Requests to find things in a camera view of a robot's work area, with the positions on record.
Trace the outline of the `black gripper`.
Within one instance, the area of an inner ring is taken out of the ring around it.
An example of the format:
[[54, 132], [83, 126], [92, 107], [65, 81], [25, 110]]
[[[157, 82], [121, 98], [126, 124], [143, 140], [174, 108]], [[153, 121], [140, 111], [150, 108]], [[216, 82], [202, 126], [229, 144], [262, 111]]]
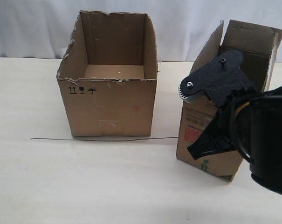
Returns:
[[191, 72], [179, 85], [180, 97], [187, 103], [205, 95], [216, 107], [224, 107], [187, 147], [194, 160], [229, 151], [249, 154], [249, 103], [259, 93], [241, 70], [243, 59], [241, 51], [228, 50]]

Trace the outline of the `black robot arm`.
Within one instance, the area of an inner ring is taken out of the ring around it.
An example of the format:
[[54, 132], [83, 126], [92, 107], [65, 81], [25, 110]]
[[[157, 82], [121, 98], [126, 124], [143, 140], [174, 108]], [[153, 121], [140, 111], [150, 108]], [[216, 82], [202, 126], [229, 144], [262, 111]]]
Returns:
[[187, 150], [195, 160], [237, 151], [256, 183], [282, 195], [282, 86], [257, 90], [241, 69], [243, 59], [239, 50], [226, 51], [179, 84], [183, 101], [191, 103], [203, 95], [217, 108]]

